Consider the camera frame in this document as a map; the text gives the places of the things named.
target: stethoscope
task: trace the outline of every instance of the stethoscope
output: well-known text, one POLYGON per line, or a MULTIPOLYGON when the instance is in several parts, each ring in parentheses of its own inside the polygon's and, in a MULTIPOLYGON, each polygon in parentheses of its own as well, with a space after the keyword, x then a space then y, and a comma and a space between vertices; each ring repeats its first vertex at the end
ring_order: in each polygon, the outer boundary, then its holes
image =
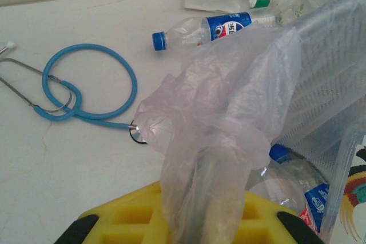
MULTIPOLYGON (((15 48, 15 43, 12 41, 9 41, 7 45, 0 50, 0 55, 5 53, 6 51, 15 48)), ((106 121, 107 119, 114 118, 116 116, 119 116, 123 114, 125 111, 127 111, 132 103, 134 102, 136 95, 137 95, 137 78, 136 75, 131 68, 131 66, 127 63, 127 61, 121 57, 119 54, 117 54, 115 51, 111 50, 110 48, 107 48, 105 46, 96 45, 96 44, 77 44, 70 47, 66 47, 56 53, 46 64, 43 71, 37 70, 27 64, 24 64, 16 59, 12 58, 0 58, 0 62, 12 62, 14 64, 20 65, 28 70, 31 70, 39 75, 42 76, 42 89, 47 98, 55 105, 57 106, 57 109, 54 110, 47 110, 40 105, 37 105, 33 103, 31 100, 29 100, 27 97, 25 97, 23 94, 21 94, 14 86, 9 84, 6 80, 4 80, 2 77, 0 77, 0 81, 4 83, 8 88, 10 88, 13 92, 16 93, 20 98, 22 98, 29 106, 33 108, 33 110, 39 114, 40 116, 50 120, 50 121, 64 121, 71 117, 79 118, 85 122, 92 123, 98 126, 104 126, 104 127, 111 127, 114 129, 122 129, 122 130, 129 130, 130 136, 134 141, 140 144, 146 144, 144 139, 140 135, 140 131, 137 125, 135 125, 132 121, 131 124, 126 123, 115 123, 115 122, 109 122, 106 121), (52 67, 56 64, 56 62, 63 57, 66 54, 73 53, 75 51, 81 51, 81 50, 95 50, 100 51, 105 54, 108 54, 109 56, 116 59, 128 72, 131 83, 132 83, 132 89, 131 93, 129 95, 129 98, 127 101, 117 110, 111 111, 109 113, 103 113, 103 114, 95 114, 90 113, 87 111, 81 110, 81 103, 82 103, 82 94, 78 88, 76 88, 73 84, 71 84, 68 81, 60 80, 54 75, 50 74, 50 71, 52 67), (60 102, 51 92, 49 88, 49 81, 54 81, 67 89, 70 93, 69 99, 66 103, 60 102), (73 98, 73 95, 75 96, 75 104, 73 107, 69 108, 69 104, 71 103, 71 100, 73 98), (62 115, 54 115, 53 113, 57 113, 59 111, 64 111, 65 113, 62 115)))

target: green bottle label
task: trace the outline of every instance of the green bottle label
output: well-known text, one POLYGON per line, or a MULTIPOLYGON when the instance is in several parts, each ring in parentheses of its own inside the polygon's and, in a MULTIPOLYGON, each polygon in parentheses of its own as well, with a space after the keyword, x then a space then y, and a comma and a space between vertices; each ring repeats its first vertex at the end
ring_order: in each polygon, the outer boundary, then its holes
POLYGON ((269 4, 270 4, 270 0, 257 0, 257 2, 253 8, 268 7, 269 4))

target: white table surface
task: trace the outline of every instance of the white table surface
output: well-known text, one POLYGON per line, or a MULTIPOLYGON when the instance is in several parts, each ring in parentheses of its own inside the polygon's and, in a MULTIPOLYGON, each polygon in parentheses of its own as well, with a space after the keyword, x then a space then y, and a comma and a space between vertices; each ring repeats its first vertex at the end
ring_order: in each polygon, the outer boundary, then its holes
MULTIPOLYGON (((181 0, 57 0, 2 7, 0 45, 13 40, 18 47, 5 56, 40 70, 66 46, 110 47, 138 78, 137 100, 115 119, 130 123, 139 102, 167 73, 180 71, 174 54, 154 52, 151 33, 205 15, 210 14, 182 9, 181 0)), ((0 68, 0 75, 34 102, 53 107, 39 76, 10 63, 0 68)), ((52 74, 82 91, 87 111, 112 111, 130 90, 121 65, 91 51, 64 58, 52 74)), ((133 142, 127 131, 78 119, 51 123, 3 84, 0 96, 1 244, 53 243, 82 212, 159 180, 163 156, 133 142)))

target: blue bottle cap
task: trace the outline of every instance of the blue bottle cap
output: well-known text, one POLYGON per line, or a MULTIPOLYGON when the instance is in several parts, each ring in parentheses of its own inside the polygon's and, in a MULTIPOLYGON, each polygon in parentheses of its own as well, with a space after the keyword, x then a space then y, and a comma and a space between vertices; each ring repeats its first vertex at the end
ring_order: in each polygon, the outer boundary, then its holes
POLYGON ((155 51, 166 50, 165 33, 163 31, 153 34, 153 44, 155 51))
POLYGON ((274 160, 278 161, 280 158, 288 155, 288 150, 286 147, 275 144, 272 148, 270 148, 269 156, 274 160))

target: blue stethoscope tubing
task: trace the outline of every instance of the blue stethoscope tubing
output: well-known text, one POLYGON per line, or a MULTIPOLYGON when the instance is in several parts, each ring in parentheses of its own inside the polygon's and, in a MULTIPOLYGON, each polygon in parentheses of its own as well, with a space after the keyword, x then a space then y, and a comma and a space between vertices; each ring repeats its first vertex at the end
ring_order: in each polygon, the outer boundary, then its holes
POLYGON ((114 117, 117 117, 121 114, 123 114, 125 111, 129 109, 129 107, 133 104, 136 95, 137 95, 137 78, 136 75, 131 68, 131 66, 127 63, 127 61, 121 57, 119 54, 117 54, 115 51, 111 50, 110 48, 107 48, 105 46, 97 45, 97 44, 77 44, 73 46, 66 47, 56 53, 51 59, 48 61, 48 63, 45 66, 45 69, 43 70, 42 74, 42 88, 44 93, 46 94, 47 98, 55 104, 57 107, 64 106, 63 103, 61 103, 56 97, 53 96, 53 94, 50 91, 49 87, 49 76, 50 71, 52 67, 56 64, 57 61, 60 60, 64 55, 73 53, 75 51, 81 51, 81 50, 95 50, 100 51, 105 54, 110 55, 114 59, 116 59, 128 72, 129 77, 131 79, 132 83, 132 89, 129 98, 127 101, 117 110, 111 111, 109 113, 103 113, 103 114, 95 114, 95 113, 89 113, 87 111, 81 110, 81 103, 82 103, 82 94, 79 91, 78 88, 76 88, 73 84, 67 81, 60 81, 60 84, 67 87, 70 91, 72 91, 75 95, 75 104, 70 109, 68 107, 64 107, 63 110, 65 111, 65 114, 62 115, 52 115, 50 113, 45 112, 40 107, 35 106, 34 111, 39 114, 40 116, 50 120, 50 121, 64 121, 71 117, 77 117, 85 122, 89 122, 98 126, 105 126, 105 127, 111 127, 115 129, 129 129, 129 124, 126 123, 115 123, 115 122, 109 122, 105 121, 106 119, 111 119, 114 117))

